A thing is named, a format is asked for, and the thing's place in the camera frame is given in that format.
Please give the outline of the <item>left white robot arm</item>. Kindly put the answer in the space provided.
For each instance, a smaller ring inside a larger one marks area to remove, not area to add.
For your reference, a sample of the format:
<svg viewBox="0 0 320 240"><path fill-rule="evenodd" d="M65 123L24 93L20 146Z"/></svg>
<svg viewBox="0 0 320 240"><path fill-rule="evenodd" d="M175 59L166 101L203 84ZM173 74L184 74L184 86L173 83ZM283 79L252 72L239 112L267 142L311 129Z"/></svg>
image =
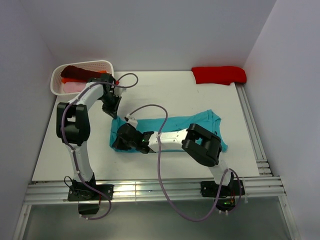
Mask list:
<svg viewBox="0 0 320 240"><path fill-rule="evenodd" d="M56 107L56 134L66 145L72 159L74 176L71 190L78 190L86 200L95 198L98 193L87 148L91 133L88 111L100 100L102 111L116 119L122 98L114 93L116 88L115 78L103 73L99 78L91 78L72 100L60 102Z"/></svg>

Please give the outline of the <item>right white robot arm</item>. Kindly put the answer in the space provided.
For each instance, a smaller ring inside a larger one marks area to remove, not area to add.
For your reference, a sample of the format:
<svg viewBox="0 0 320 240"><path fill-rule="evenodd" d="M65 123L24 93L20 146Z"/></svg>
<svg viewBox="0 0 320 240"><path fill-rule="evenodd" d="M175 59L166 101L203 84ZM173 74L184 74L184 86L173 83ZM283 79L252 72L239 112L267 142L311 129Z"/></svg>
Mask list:
<svg viewBox="0 0 320 240"><path fill-rule="evenodd" d="M220 159L223 150L221 138L196 123L182 130L161 133L142 133L125 123L117 130L112 147L121 151L134 149L142 154L183 150L198 164L209 168L220 194L227 195L234 188L234 174Z"/></svg>

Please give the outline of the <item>teal t shirt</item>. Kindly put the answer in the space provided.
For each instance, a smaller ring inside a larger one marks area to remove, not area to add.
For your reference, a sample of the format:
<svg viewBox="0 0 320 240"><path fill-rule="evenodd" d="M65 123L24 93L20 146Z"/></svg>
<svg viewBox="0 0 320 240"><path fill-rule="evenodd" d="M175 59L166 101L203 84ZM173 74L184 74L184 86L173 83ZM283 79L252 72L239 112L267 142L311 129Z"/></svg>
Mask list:
<svg viewBox="0 0 320 240"><path fill-rule="evenodd" d="M141 133L158 131L163 124L163 118L154 119L139 119L137 121L137 130ZM112 120L111 130L109 137L109 146L116 152L120 152L119 149L113 147L113 143L117 138L117 131L119 127L125 124L125 120L117 117L117 119ZM216 115L212 110L206 110L191 116L175 116L169 117L162 129L163 132L176 132L183 129L187 129L190 124L198 124L206 130L216 134L219 138L222 138L220 131L221 118Z"/></svg>

